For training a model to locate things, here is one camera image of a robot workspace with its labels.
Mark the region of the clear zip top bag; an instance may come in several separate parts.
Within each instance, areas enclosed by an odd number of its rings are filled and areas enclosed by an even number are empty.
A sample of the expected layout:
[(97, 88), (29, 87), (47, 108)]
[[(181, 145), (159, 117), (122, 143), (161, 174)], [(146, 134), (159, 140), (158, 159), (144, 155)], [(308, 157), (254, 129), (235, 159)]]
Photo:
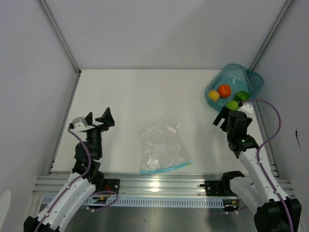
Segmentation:
[(193, 164), (177, 121), (157, 121), (140, 129), (140, 173), (160, 174)]

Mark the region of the dark green toy pepper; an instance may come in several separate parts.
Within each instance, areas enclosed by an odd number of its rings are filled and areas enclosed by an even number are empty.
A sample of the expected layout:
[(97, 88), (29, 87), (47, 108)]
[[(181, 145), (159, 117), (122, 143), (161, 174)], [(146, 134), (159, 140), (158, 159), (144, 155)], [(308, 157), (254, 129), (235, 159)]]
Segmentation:
[(234, 100), (237, 102), (246, 101), (249, 98), (250, 98), (250, 94), (247, 91), (239, 91), (234, 96)]

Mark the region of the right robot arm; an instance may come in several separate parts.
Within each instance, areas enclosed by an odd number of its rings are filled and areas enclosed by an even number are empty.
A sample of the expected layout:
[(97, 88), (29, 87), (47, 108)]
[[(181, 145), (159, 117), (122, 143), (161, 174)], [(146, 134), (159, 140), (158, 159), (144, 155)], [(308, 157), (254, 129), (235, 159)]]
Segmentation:
[(298, 199), (290, 198), (272, 175), (268, 161), (260, 156), (262, 146), (247, 134), (252, 122), (242, 111), (224, 106), (213, 124), (226, 132), (229, 149), (247, 170), (251, 182), (242, 172), (224, 173), (220, 188), (226, 195), (236, 194), (254, 215), (259, 232), (298, 231), (302, 206)]

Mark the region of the light green toy fruit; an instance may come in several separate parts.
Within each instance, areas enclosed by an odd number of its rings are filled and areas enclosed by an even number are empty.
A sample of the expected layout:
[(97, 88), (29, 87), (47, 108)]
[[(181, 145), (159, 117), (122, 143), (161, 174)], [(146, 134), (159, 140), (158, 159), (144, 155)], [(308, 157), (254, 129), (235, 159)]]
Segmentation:
[(235, 101), (235, 100), (229, 101), (229, 102), (226, 104), (226, 107), (227, 107), (229, 110), (232, 110), (232, 111), (237, 111), (237, 110), (240, 108), (239, 102), (238, 102), (238, 101)]

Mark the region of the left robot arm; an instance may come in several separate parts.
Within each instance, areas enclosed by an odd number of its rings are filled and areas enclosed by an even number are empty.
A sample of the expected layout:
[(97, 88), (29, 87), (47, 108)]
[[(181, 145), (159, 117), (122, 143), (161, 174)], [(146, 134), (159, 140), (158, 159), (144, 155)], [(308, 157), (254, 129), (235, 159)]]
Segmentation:
[(75, 118), (68, 126), (68, 133), (78, 140), (75, 151), (75, 165), (64, 186), (52, 201), (35, 217), (27, 217), (23, 224), (26, 232), (63, 232), (69, 221), (92, 196), (118, 197), (113, 180), (105, 178), (99, 171), (99, 160), (103, 156), (102, 133), (115, 126), (110, 108), (103, 115), (93, 118)]

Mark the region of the yellow toy squash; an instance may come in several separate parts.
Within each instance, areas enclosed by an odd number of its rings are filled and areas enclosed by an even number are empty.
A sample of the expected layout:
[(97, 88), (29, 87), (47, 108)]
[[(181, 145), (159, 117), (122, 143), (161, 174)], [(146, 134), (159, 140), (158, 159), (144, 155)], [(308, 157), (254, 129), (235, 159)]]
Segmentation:
[(215, 90), (211, 90), (211, 91), (208, 93), (208, 97), (209, 97), (212, 101), (216, 102), (216, 101), (218, 101), (218, 99), (220, 98), (220, 94), (219, 94), (217, 91), (215, 91)]

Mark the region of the orange toy pumpkin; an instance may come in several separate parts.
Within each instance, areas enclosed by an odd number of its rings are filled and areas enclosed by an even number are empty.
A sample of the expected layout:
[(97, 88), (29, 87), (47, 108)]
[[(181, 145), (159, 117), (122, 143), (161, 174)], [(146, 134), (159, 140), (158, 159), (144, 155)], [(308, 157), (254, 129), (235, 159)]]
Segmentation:
[(228, 84), (220, 85), (217, 90), (221, 98), (226, 99), (231, 95), (231, 88)]

